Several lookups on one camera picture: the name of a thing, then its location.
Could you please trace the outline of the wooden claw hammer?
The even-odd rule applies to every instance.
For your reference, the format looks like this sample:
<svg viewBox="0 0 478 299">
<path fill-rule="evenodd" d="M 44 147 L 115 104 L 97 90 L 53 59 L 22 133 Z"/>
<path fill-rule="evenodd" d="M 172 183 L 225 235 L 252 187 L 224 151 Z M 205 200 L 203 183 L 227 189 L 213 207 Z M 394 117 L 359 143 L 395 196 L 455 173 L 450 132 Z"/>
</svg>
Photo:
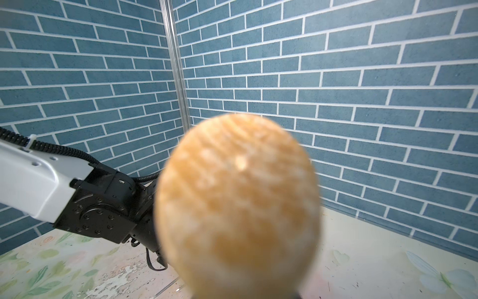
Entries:
<svg viewBox="0 0 478 299">
<path fill-rule="evenodd" d="M 276 122 L 247 113 L 188 131 L 154 203 L 162 252 L 195 299 L 297 299 L 321 218 L 306 150 Z"/>
</svg>

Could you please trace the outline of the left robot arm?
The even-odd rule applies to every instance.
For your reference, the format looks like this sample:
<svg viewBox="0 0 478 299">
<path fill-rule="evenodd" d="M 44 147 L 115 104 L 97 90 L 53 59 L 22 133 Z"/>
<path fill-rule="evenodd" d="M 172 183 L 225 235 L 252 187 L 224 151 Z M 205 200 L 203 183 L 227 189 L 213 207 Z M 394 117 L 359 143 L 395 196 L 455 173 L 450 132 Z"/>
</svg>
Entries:
<svg viewBox="0 0 478 299">
<path fill-rule="evenodd" d="M 166 270 L 153 219 L 158 178 L 132 178 L 79 149 L 1 129 L 2 204 L 56 229 L 143 245 Z"/>
</svg>

